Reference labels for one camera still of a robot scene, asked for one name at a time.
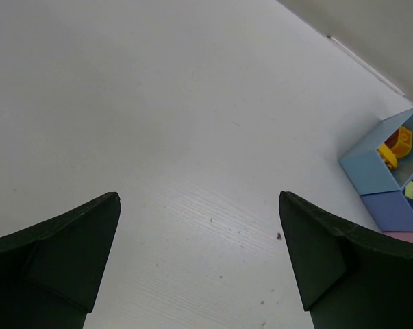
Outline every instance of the pink block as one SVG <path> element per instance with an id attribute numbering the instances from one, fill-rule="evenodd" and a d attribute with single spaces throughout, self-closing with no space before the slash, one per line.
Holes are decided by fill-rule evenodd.
<path id="1" fill-rule="evenodd" d="M 383 232 L 392 238 L 413 243 L 413 232 Z"/>

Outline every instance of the white floor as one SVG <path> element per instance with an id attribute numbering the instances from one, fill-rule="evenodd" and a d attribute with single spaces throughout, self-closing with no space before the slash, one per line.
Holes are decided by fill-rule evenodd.
<path id="1" fill-rule="evenodd" d="M 275 0 L 0 1 L 0 236 L 118 191 L 86 328 L 312 328 L 279 192 L 374 229 L 337 159 L 410 106 Z"/>

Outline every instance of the wall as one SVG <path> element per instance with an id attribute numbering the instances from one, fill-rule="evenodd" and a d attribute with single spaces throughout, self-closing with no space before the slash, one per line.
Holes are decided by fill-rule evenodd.
<path id="1" fill-rule="evenodd" d="M 413 101 L 413 0 L 279 0 L 358 54 Z"/>

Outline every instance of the toy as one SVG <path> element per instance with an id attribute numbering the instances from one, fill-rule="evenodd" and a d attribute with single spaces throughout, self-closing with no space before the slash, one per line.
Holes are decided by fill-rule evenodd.
<path id="1" fill-rule="evenodd" d="M 413 108 L 378 123 L 340 164 L 383 232 L 413 232 Z"/>
<path id="2" fill-rule="evenodd" d="M 408 199 L 413 200 L 413 181 L 409 182 L 409 184 L 407 184 L 407 186 L 405 187 L 404 195 Z"/>
<path id="3" fill-rule="evenodd" d="M 412 150 L 412 139 L 412 131 L 401 126 L 384 144 L 388 146 L 398 159 L 401 159 L 407 156 Z"/>
<path id="4" fill-rule="evenodd" d="M 381 144 L 377 152 L 389 169 L 396 169 L 398 167 L 397 157 L 386 144 Z"/>

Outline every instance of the blue container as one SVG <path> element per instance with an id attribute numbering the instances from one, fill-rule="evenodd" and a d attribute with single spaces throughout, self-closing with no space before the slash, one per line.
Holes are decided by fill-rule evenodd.
<path id="1" fill-rule="evenodd" d="M 389 170 L 377 153 L 378 147 L 402 125 L 413 132 L 413 108 L 380 122 L 340 159 L 360 195 L 402 191 L 413 178 L 413 143 L 411 152 L 398 160 L 395 170 Z"/>
<path id="2" fill-rule="evenodd" d="M 362 195 L 362 201 L 383 232 L 413 232 L 413 200 L 402 191 Z"/>

